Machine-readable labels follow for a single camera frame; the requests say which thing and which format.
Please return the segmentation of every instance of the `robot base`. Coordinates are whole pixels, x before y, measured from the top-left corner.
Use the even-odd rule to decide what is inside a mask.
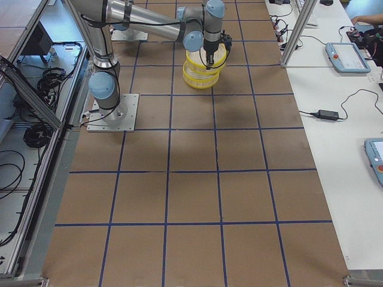
[[[148,33],[134,31],[134,33],[125,34],[122,31],[115,30],[112,34],[112,41],[137,42],[148,41]]]
[[[110,125],[104,120],[98,120],[101,118],[101,114],[94,113],[90,115],[89,121],[98,120],[94,123],[87,125],[88,132],[134,132],[136,124],[136,115],[138,107],[138,94],[123,94],[121,101],[127,106],[126,116],[118,122],[116,125]],[[92,109],[98,109],[98,104],[95,101]]]

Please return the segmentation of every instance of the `light blue control panel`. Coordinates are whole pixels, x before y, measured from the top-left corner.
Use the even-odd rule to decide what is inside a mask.
[[[370,160],[371,167],[383,186],[383,138],[367,139],[364,142],[366,154]]]
[[[354,43],[327,43],[326,52],[339,73],[366,74],[371,71]]]

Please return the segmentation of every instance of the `yellow container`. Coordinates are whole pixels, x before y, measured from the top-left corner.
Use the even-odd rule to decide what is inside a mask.
[[[185,82],[193,88],[210,88],[212,87],[219,79],[220,73],[219,71],[213,75],[201,75],[195,73],[192,69],[190,69],[187,61],[184,63],[183,75]]]
[[[224,44],[220,44],[218,50],[214,53],[214,65],[212,69],[206,69],[206,51],[203,47],[197,52],[186,51],[186,61],[189,68],[197,74],[213,75],[223,69],[226,60],[226,49]]]

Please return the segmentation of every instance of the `blue joint cap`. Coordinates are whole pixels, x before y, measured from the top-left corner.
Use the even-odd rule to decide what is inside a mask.
[[[216,18],[225,16],[225,4],[221,0],[209,0],[206,4],[206,10]]]
[[[184,38],[184,47],[190,52],[197,52],[203,46],[203,35],[201,31],[191,31]]]
[[[185,9],[186,9],[186,6],[179,7],[179,8],[177,9],[177,19],[178,19],[179,21],[183,21],[183,20],[184,20]]]
[[[126,31],[127,27],[122,26],[121,24],[114,24],[113,28],[119,31]]]
[[[113,94],[115,84],[111,75],[98,72],[90,77],[88,86],[97,100],[105,100]]]

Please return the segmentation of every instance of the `person's arm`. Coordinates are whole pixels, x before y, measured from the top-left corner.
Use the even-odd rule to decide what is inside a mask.
[[[371,16],[356,16],[351,19],[353,25],[357,22],[365,22],[371,25],[381,25],[383,24],[383,14],[376,14]]]

